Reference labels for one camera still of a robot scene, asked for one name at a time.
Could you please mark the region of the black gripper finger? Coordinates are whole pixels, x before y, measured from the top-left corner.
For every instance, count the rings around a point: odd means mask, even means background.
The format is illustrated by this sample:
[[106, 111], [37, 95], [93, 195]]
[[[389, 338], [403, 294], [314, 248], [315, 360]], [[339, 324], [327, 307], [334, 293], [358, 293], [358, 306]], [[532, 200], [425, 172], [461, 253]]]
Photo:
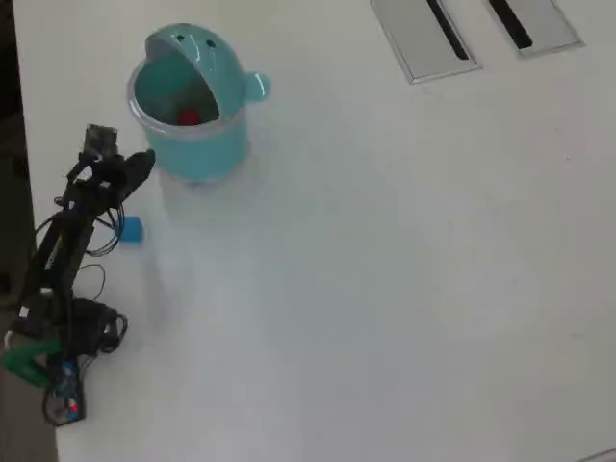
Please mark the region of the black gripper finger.
[[153, 150], [147, 149], [127, 157], [120, 169], [123, 186], [141, 186], [153, 169]]
[[123, 183], [119, 197], [128, 198], [149, 177], [155, 165], [155, 151], [145, 150], [126, 158], [122, 166]]

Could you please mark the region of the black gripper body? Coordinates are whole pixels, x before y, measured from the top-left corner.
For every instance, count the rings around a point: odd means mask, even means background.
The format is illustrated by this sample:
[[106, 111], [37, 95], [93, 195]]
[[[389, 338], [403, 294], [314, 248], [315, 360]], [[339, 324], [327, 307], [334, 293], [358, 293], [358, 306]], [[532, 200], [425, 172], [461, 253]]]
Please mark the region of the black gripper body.
[[98, 157], [92, 169], [92, 205], [94, 212], [119, 210], [126, 186], [126, 159], [123, 156]]

